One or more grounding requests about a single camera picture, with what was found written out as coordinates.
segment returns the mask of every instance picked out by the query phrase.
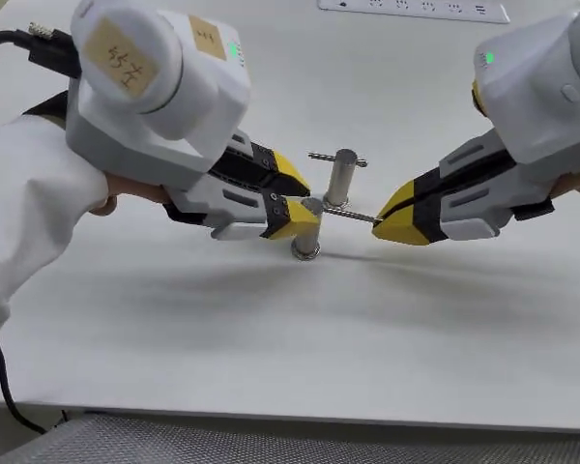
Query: white sleeve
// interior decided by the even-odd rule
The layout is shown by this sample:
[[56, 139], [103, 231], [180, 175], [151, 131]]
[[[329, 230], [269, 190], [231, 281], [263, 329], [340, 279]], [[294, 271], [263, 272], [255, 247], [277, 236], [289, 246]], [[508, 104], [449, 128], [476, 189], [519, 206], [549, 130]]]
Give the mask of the white sleeve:
[[107, 196], [105, 176], [39, 116], [0, 128], [0, 328], [9, 298], [60, 256], [79, 219]]

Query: paper label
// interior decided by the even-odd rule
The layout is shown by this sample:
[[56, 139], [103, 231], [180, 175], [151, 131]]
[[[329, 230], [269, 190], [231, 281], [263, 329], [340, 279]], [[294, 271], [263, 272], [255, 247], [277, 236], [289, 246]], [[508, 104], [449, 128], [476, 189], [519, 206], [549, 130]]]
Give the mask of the paper label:
[[159, 73], [157, 63], [107, 18], [84, 46], [84, 54], [134, 98], [140, 97]]
[[199, 51], [208, 53], [220, 60], [227, 61], [219, 28], [216, 27], [215, 24], [211, 24], [197, 16], [190, 15], [189, 22], [191, 23], [191, 30], [193, 31], [195, 47]]

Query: metal cylinder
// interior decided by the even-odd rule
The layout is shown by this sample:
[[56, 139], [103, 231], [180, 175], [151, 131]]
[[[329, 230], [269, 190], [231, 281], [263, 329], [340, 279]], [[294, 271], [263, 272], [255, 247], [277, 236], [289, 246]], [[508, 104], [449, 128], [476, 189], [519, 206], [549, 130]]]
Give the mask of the metal cylinder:
[[348, 204], [348, 191], [359, 157], [352, 150], [339, 150], [335, 154], [333, 172], [329, 189], [325, 193], [325, 203], [334, 208], [343, 208]]
[[[325, 211], [322, 201], [317, 198], [306, 198], [301, 204], [310, 210], [319, 219]], [[320, 225], [303, 235], [298, 235], [292, 241], [292, 254], [301, 261], [314, 259], [320, 253]]]

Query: electrical outlet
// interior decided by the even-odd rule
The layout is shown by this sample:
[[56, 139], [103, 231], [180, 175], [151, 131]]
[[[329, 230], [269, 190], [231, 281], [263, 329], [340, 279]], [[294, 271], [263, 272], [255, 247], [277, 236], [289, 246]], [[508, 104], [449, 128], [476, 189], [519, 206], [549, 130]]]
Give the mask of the electrical outlet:
[[321, 10], [509, 24], [497, 0], [318, 0]]

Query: white table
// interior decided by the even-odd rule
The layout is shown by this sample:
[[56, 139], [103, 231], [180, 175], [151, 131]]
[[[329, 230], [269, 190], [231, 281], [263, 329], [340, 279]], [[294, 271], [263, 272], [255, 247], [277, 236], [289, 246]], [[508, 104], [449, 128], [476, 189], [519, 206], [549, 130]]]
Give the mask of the white table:
[[[10, 0], [0, 29], [67, 28], [75, 0]], [[165, 0], [242, 35], [253, 80], [243, 129], [322, 192], [331, 166], [370, 161], [353, 209], [392, 192], [488, 124], [474, 47], [507, 26], [333, 14], [315, 0]], [[507, 4], [514, 25], [573, 0]], [[65, 79], [0, 48], [0, 123]], [[220, 244], [136, 199], [87, 217], [13, 300], [1, 333], [20, 402], [339, 421], [580, 428], [580, 197], [502, 238], [427, 248], [326, 217], [322, 255]]]

